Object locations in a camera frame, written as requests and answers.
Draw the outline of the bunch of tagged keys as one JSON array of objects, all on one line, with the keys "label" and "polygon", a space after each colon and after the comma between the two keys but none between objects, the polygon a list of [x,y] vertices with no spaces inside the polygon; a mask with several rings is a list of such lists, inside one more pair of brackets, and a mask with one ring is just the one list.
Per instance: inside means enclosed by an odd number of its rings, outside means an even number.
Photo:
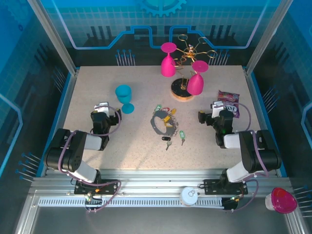
[{"label": "bunch of tagged keys", "polygon": [[157,105],[154,109],[150,124],[156,134],[165,137],[173,137],[178,132],[178,121],[175,117],[176,108],[162,107]]}]

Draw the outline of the purple candy bag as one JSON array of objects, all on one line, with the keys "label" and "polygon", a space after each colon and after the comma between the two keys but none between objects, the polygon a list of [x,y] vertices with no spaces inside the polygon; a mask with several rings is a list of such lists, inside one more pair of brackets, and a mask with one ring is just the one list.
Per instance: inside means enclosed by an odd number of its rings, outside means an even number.
[{"label": "purple candy bag", "polygon": [[240,94],[218,91],[218,101],[222,101],[228,111],[232,112],[235,118],[240,117],[239,112],[239,96]]}]

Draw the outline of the pink plastic goblet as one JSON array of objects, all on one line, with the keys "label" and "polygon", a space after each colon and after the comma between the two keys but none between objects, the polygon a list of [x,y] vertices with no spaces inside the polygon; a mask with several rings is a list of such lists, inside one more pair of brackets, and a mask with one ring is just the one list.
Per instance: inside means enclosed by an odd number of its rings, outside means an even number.
[{"label": "pink plastic goblet", "polygon": [[164,77],[172,77],[175,75],[176,69],[173,64],[174,59],[171,57],[171,53],[176,50],[176,45],[172,42],[166,42],[162,44],[161,50],[167,54],[167,56],[161,62],[161,74]]},{"label": "pink plastic goblet", "polygon": [[209,66],[206,62],[197,60],[192,64],[192,69],[195,71],[195,74],[192,75],[188,82],[187,92],[192,96],[197,96],[203,92],[204,88],[204,79],[201,74],[207,72]]}]

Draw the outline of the blue plastic goblet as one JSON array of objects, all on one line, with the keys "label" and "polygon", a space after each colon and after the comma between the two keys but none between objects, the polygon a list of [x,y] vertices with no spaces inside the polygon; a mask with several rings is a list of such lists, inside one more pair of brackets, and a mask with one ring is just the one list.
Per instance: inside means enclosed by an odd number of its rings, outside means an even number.
[{"label": "blue plastic goblet", "polygon": [[115,94],[118,101],[122,104],[122,112],[124,114],[131,114],[134,111],[134,105],[131,103],[132,90],[128,85],[120,85],[115,89]]}]

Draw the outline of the key with black tag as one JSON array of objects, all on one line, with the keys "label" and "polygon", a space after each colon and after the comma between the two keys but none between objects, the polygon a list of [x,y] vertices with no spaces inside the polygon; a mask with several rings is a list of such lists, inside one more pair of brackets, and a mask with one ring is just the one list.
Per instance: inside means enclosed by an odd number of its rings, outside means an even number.
[{"label": "key with black tag", "polygon": [[162,138],[161,138],[163,141],[166,141],[166,151],[169,149],[169,147],[171,146],[171,144],[172,144],[172,139],[171,139],[171,137],[170,136],[163,136]]}]

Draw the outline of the white tin can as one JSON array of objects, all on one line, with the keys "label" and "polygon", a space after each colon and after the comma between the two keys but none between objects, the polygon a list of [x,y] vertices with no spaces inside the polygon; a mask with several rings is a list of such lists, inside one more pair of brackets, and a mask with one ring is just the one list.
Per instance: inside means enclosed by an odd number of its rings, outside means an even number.
[{"label": "white tin can", "polygon": [[198,201],[198,194],[192,187],[185,187],[180,193],[180,202],[183,206],[193,206]]}]

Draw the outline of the pink and white plastic cup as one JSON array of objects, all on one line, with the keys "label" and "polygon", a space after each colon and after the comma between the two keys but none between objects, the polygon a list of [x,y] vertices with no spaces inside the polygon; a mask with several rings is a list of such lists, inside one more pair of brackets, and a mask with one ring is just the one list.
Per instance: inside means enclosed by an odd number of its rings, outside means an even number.
[{"label": "pink and white plastic cup", "polygon": [[270,211],[289,214],[297,208],[297,201],[289,192],[276,187],[266,196],[265,206]]}]

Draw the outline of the aluminium table side rail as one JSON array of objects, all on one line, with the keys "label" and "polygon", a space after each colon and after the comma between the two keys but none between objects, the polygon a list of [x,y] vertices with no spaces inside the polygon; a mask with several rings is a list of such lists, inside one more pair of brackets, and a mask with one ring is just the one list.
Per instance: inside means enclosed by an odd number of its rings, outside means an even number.
[{"label": "aluminium table side rail", "polygon": [[66,78],[65,85],[58,103],[57,111],[51,126],[51,130],[43,150],[43,154],[41,157],[39,168],[37,170],[36,177],[45,176],[46,166],[44,165],[44,156],[57,129],[62,128],[64,126],[79,70],[80,67],[76,67],[76,73],[74,75],[71,75],[69,73]]},{"label": "aluminium table side rail", "polygon": [[273,134],[272,126],[270,124],[269,117],[266,112],[264,101],[262,99],[262,95],[261,95],[259,86],[256,82],[255,76],[253,72],[250,75],[248,75],[247,68],[245,66],[243,66],[242,68],[243,68],[246,82],[247,82],[247,85],[248,85],[248,88],[252,97],[252,101],[253,101],[256,116],[259,122],[259,126],[261,130],[268,130],[270,132],[271,136],[273,137],[273,142],[275,144],[275,147],[277,148],[277,151],[279,152],[278,145],[276,143],[276,139]]}]

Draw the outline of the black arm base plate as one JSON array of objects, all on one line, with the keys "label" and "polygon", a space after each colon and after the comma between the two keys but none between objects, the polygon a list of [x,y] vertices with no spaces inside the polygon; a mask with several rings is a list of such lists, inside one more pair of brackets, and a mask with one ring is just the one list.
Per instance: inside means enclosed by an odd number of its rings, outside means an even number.
[{"label": "black arm base plate", "polygon": [[109,183],[113,182],[112,184],[109,184],[107,186],[90,186],[85,183],[81,182],[76,182],[75,184],[75,189],[74,189],[74,194],[75,195],[87,195],[87,194],[92,194],[92,195],[113,195],[118,187],[118,183],[113,180],[105,180],[105,179],[100,179],[97,184],[102,184],[102,183]]},{"label": "black arm base plate", "polygon": [[228,181],[221,182],[218,179],[205,179],[203,183],[198,186],[203,189],[205,195],[247,195],[248,188],[247,185],[239,183],[230,183]]}]

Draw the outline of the aluminium front rail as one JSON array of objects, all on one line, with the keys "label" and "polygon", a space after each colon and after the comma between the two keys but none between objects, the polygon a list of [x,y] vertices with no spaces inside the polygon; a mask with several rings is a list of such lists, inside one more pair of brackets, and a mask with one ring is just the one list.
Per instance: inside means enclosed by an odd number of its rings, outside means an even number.
[{"label": "aluminium front rail", "polygon": [[[221,169],[208,170],[101,170],[104,179],[121,181],[119,196],[128,197],[174,197],[184,187],[198,188],[205,179],[219,179]],[[249,196],[257,188],[257,197],[265,197],[275,187],[292,193],[290,179],[281,177],[272,171],[268,178],[259,176],[258,182],[247,184]],[[48,169],[44,177],[34,178],[31,183],[30,195],[37,196],[73,196],[74,185],[65,174]]]}]

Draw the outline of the aluminium frame post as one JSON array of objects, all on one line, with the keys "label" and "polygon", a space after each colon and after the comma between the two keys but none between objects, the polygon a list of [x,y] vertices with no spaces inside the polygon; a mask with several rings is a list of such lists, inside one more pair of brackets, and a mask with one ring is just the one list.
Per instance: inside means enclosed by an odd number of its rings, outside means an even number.
[{"label": "aluminium frame post", "polygon": [[286,15],[293,0],[281,0],[275,13],[273,14],[266,30],[264,31],[258,45],[256,46],[247,66],[245,69],[245,76],[248,77],[253,72],[260,58],[262,57],[265,49],[269,45],[271,39],[275,35],[278,27],[280,26],[284,16]]},{"label": "aluminium frame post", "polygon": [[54,45],[57,53],[68,69],[69,73],[73,76],[76,75],[77,69],[74,65],[73,60],[70,57],[61,37],[59,36],[55,26],[53,25],[48,13],[46,12],[44,6],[42,5],[40,0],[27,0],[32,10],[34,11],[37,19],[40,21],[42,27],[44,28],[47,36],[50,41]]}]

